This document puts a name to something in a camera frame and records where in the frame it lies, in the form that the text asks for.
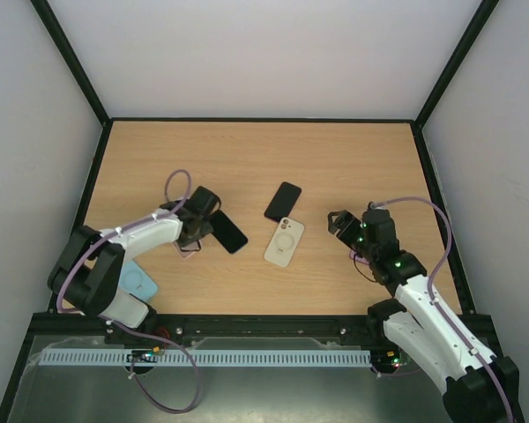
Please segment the black screen phone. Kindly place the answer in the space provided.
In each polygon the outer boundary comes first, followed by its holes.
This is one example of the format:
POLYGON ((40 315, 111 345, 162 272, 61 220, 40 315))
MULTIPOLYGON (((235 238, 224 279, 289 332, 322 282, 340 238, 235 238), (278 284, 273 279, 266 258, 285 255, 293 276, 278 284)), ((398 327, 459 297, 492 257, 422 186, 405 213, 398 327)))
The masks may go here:
POLYGON ((209 221, 212 235, 230 255, 235 254, 248 243, 247 236, 222 210, 214 212, 209 221))

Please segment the pink phone case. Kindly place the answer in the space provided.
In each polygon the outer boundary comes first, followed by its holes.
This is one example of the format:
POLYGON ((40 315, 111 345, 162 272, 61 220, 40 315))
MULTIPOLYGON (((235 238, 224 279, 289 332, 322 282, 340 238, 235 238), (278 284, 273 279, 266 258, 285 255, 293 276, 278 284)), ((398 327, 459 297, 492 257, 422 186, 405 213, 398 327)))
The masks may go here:
POLYGON ((173 246, 181 259, 188 259, 202 250, 201 241, 192 242, 187 246, 180 246, 177 242, 174 242, 173 246))

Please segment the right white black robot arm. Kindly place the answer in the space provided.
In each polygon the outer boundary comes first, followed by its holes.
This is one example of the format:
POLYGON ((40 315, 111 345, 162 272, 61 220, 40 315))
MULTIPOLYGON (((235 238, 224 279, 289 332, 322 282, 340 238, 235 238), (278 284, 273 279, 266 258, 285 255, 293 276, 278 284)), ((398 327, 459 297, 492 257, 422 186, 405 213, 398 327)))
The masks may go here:
POLYGON ((399 246, 390 213, 370 208, 357 219, 332 211, 327 219, 329 232, 368 263, 374 281, 391 296, 369 307, 369 339, 404 351, 439 389, 452 421, 515 421, 517 366, 497 356, 451 310, 420 260, 399 246))

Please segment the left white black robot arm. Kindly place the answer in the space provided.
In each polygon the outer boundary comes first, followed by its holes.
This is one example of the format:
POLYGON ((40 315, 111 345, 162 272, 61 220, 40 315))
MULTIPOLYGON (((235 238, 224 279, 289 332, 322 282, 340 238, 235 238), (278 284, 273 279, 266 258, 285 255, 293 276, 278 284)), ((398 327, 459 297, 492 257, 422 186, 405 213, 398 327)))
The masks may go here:
POLYGON ((48 288, 74 311, 136 329, 150 307, 119 287, 124 265, 163 244, 188 247, 212 232, 215 203, 170 202, 125 226, 76 228, 48 277, 48 288))

